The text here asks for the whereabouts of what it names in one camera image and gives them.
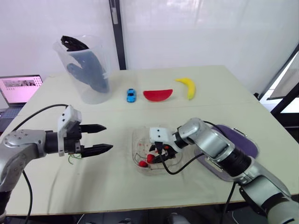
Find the beige table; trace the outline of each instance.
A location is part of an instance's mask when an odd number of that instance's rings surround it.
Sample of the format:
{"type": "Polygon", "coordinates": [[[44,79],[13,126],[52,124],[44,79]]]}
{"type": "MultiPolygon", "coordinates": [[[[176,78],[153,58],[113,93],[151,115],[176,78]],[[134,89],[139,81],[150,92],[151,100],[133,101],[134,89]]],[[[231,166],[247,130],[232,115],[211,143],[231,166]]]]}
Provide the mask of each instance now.
{"type": "MultiPolygon", "coordinates": [[[[108,143],[114,147],[100,156],[74,161],[57,154],[30,162],[25,168],[33,188],[32,214],[65,214],[187,206],[226,201],[231,183],[211,174],[198,162],[183,172],[145,176],[132,162],[132,131],[141,126],[167,123],[177,127],[189,118],[237,127],[260,148],[258,161],[280,178],[292,194],[299,193],[297,142],[223,66],[163,70],[118,71],[111,76],[112,98],[99,105],[84,104],[67,74],[48,77],[6,130],[11,131],[28,115],[47,105],[71,104],[82,112],[82,124],[99,123],[107,130],[85,134],[81,144],[108,143]],[[186,88],[174,79],[190,77],[197,85],[196,97],[188,101],[186,88]],[[137,90],[137,101],[126,102],[126,90],[137,90]],[[165,102],[151,103],[143,90],[168,89],[165,102]]],[[[37,115],[23,127],[56,130],[63,108],[37,115]]],[[[187,161],[192,152],[184,152],[187,161]]],[[[232,201],[240,201],[238,190],[232,201]]],[[[7,213],[26,214],[28,187],[21,177],[12,192],[7,213]]]]}

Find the toy car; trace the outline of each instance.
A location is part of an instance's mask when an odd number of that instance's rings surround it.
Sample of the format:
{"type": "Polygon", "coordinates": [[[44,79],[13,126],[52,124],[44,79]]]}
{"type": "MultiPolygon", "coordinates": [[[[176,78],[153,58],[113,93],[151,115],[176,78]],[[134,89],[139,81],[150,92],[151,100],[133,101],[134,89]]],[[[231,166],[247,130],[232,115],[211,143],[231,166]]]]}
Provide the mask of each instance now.
{"type": "Polygon", "coordinates": [[[127,91],[127,102],[133,103],[136,101],[136,91],[134,89],[128,89],[127,91]]]}

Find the toy banana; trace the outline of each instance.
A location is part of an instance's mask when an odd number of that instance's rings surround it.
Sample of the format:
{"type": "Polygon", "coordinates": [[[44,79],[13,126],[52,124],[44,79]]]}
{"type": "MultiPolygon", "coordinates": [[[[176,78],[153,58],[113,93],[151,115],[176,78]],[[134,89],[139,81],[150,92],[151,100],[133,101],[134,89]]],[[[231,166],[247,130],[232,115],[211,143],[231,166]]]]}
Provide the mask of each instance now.
{"type": "Polygon", "coordinates": [[[176,81],[184,83],[188,86],[188,99],[193,99],[195,95],[195,83],[189,78],[177,78],[176,81]]]}

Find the black cable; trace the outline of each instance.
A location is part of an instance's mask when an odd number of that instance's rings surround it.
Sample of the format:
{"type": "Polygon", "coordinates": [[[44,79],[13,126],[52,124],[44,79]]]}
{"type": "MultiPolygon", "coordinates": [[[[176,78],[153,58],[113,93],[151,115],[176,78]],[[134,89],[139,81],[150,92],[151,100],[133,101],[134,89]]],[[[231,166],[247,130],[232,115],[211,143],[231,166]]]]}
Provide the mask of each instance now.
{"type": "Polygon", "coordinates": [[[23,170],[23,175],[24,175],[24,177],[25,177],[26,183],[27,183],[28,188],[29,188],[29,193],[30,193],[29,210],[28,210],[28,213],[27,213],[25,222],[24,222],[24,224],[27,224],[27,222],[28,222],[28,220],[29,220],[29,217],[30,217],[31,209],[32,209],[33,194],[32,194],[31,184],[30,184],[30,182],[29,182],[29,180],[28,180],[28,177],[27,177],[27,175],[26,175],[26,173],[25,173],[25,170],[23,170]]]}
{"type": "Polygon", "coordinates": [[[209,125],[214,126],[215,128],[218,129],[218,131],[221,132],[221,134],[223,134],[224,137],[228,138],[228,136],[224,133],[224,131],[223,131],[218,125],[215,125],[215,124],[213,124],[212,122],[210,122],[210,121],[206,121],[206,120],[204,120],[203,122],[205,122],[205,123],[207,123],[207,124],[209,124],[209,125]]]}
{"type": "Polygon", "coordinates": [[[162,157],[162,154],[159,153],[160,160],[162,161],[162,164],[163,164],[165,170],[166,170],[169,174],[171,174],[171,175],[178,174],[178,173],[181,172],[183,169],[185,169],[186,166],[188,166],[188,165],[189,165],[190,163],[192,163],[195,159],[197,159],[198,157],[200,157],[200,156],[202,156],[202,155],[204,155],[204,154],[203,154],[203,153],[200,153],[200,154],[198,154],[197,156],[194,156],[194,157],[193,157],[191,160],[189,160],[184,166],[182,166],[178,171],[176,171],[176,172],[171,172],[171,171],[168,169],[168,167],[166,166],[165,161],[164,161],[164,159],[163,159],[163,157],[162,157]]]}
{"type": "Polygon", "coordinates": [[[56,107],[56,106],[65,106],[65,107],[68,107],[67,104],[54,104],[54,105],[50,105],[50,106],[47,106],[37,112],[35,112],[34,114],[31,114],[29,117],[27,117],[25,120],[23,120],[17,127],[15,127],[13,129],[13,131],[16,131],[17,129],[19,129],[23,124],[25,124],[28,120],[30,120],[31,118],[33,118],[35,115],[39,114],[40,112],[43,112],[49,108],[52,108],[52,107],[56,107]]]}
{"type": "MultiPolygon", "coordinates": [[[[17,127],[15,127],[13,129],[13,131],[16,131],[17,129],[19,129],[23,124],[25,124],[28,120],[30,120],[31,118],[33,118],[35,115],[39,114],[40,112],[43,112],[49,108],[52,108],[52,107],[56,107],[56,106],[65,106],[65,107],[68,107],[67,104],[54,104],[54,105],[50,105],[50,106],[47,106],[37,112],[35,112],[34,114],[30,115],[29,117],[27,117],[25,120],[23,120],[17,127]]],[[[32,194],[32,188],[31,188],[31,184],[29,182],[29,179],[25,173],[25,170],[23,170],[23,175],[24,175],[24,178],[26,180],[26,183],[28,185],[28,188],[29,188],[29,193],[30,193],[30,204],[29,204],[29,210],[28,210],[28,214],[26,216],[26,219],[25,219],[25,223],[24,224],[27,224],[28,220],[29,220],[29,217],[30,217],[30,214],[31,214],[31,210],[32,210],[32,202],[33,202],[33,194],[32,194]]]]}
{"type": "Polygon", "coordinates": [[[232,189],[230,190],[230,193],[228,195],[228,199],[227,201],[225,202],[225,205],[224,205],[224,208],[223,208],[223,211],[222,211],[222,214],[221,214],[221,218],[220,218],[220,224],[223,224],[223,218],[224,218],[224,215],[226,213],[226,210],[228,209],[228,204],[229,204],[229,201],[234,193],[234,190],[235,190],[235,185],[236,185],[236,182],[233,183],[233,186],[232,186],[232,189]]]}

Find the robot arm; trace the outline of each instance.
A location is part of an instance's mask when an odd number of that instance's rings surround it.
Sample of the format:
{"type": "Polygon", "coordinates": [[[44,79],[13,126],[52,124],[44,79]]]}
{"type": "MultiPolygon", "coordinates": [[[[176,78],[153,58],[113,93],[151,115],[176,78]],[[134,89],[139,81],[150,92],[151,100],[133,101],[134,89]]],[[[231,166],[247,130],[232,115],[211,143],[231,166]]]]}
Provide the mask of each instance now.
{"type": "Polygon", "coordinates": [[[196,145],[240,185],[240,193],[254,211],[267,215],[271,224],[298,223],[299,205],[292,201],[287,187],[254,158],[235,148],[220,132],[199,118],[192,118],[170,134],[166,128],[151,128],[150,141],[157,150],[163,144],[182,152],[196,145]]]}
{"type": "Polygon", "coordinates": [[[81,154],[81,157],[99,155],[111,149],[108,144],[85,148],[80,144],[82,133],[97,133],[101,125],[80,125],[81,113],[68,106],[58,120],[58,132],[17,130],[4,137],[0,144],[0,223],[5,218],[5,207],[25,166],[46,154],[81,154]]]}

